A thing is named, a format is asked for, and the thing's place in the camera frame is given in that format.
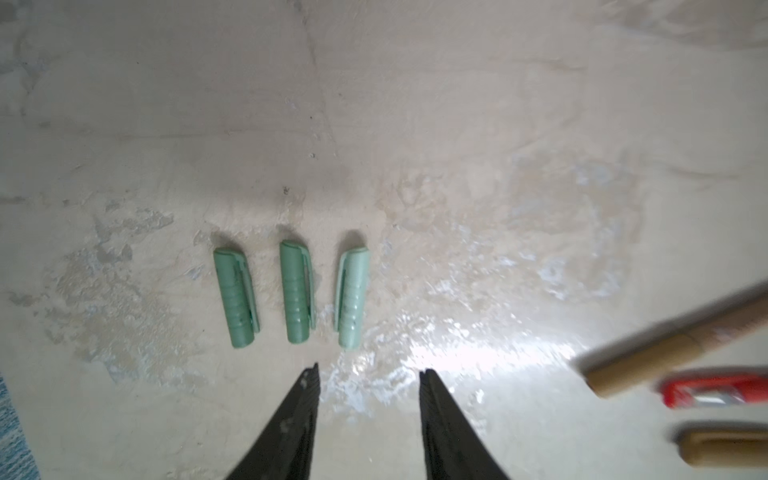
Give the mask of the light green marker cap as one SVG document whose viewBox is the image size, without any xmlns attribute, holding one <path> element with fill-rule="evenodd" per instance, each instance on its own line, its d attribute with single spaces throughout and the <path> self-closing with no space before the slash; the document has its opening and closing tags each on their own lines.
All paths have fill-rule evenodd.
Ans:
<svg viewBox="0 0 768 480">
<path fill-rule="evenodd" d="M 358 247 L 347 250 L 339 259 L 333 324 L 344 350 L 354 350 L 361 342 L 370 257 L 367 247 Z"/>
</svg>

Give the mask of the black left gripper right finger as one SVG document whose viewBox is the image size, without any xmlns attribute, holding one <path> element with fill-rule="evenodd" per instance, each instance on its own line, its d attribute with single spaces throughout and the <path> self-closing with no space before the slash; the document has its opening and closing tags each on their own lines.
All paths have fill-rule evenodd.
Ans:
<svg viewBox="0 0 768 480">
<path fill-rule="evenodd" d="M 490 455 L 438 373 L 419 373 L 421 432 L 428 479 L 503 479 Z"/>
</svg>

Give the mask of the dark green pen cap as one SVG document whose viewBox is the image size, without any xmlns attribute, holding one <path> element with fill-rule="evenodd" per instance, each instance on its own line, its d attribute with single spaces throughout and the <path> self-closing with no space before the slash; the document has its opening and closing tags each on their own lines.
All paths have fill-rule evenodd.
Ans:
<svg viewBox="0 0 768 480">
<path fill-rule="evenodd" d="M 260 332 L 247 259 L 230 248 L 215 249 L 213 259 L 232 346 L 245 348 Z"/>
<path fill-rule="evenodd" d="M 311 256 L 306 246 L 288 240 L 280 243 L 279 256 L 287 339 L 301 344 L 316 328 Z"/>
</svg>

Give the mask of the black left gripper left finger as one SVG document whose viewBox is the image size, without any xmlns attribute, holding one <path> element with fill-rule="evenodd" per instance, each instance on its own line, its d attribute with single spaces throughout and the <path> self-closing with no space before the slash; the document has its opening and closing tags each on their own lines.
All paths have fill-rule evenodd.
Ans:
<svg viewBox="0 0 768 480">
<path fill-rule="evenodd" d="M 302 371 L 227 479 L 309 479 L 320 393 L 315 363 Z"/>
</svg>

